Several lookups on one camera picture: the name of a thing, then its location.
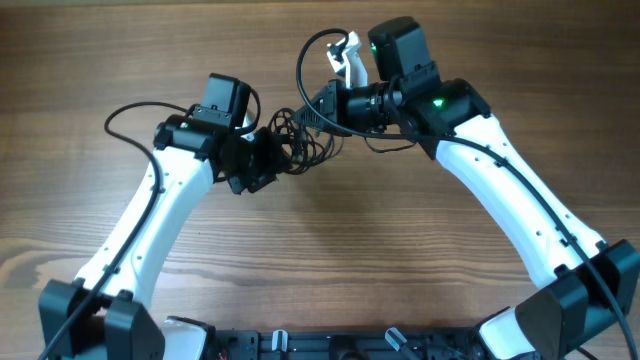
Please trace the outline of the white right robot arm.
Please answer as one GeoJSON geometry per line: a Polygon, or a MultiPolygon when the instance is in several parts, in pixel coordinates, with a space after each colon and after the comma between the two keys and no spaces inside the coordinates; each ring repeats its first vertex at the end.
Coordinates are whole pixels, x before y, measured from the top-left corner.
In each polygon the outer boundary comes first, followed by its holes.
{"type": "Polygon", "coordinates": [[[508,140],[490,105],[465,80],[442,80],[421,26],[409,16],[372,28],[379,73],[370,82],[363,40],[329,30],[335,78],[305,96],[304,127],[365,141],[420,147],[461,181],[516,249],[534,295],[472,327],[463,353],[473,359],[561,359],[612,326],[631,358],[638,348],[627,321],[639,279],[639,254],[608,244],[552,193],[508,140]]]}

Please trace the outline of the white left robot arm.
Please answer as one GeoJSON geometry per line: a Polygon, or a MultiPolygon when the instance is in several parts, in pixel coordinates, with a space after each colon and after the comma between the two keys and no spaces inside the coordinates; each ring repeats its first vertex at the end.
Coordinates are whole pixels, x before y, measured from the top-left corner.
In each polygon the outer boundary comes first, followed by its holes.
{"type": "Polygon", "coordinates": [[[258,99],[247,83],[211,74],[200,103],[158,125],[145,178],[106,241],[72,281],[41,292],[42,358],[226,358],[214,326],[156,322],[149,309],[171,248],[213,185],[254,193],[288,169],[281,140],[247,110],[258,99]]]}

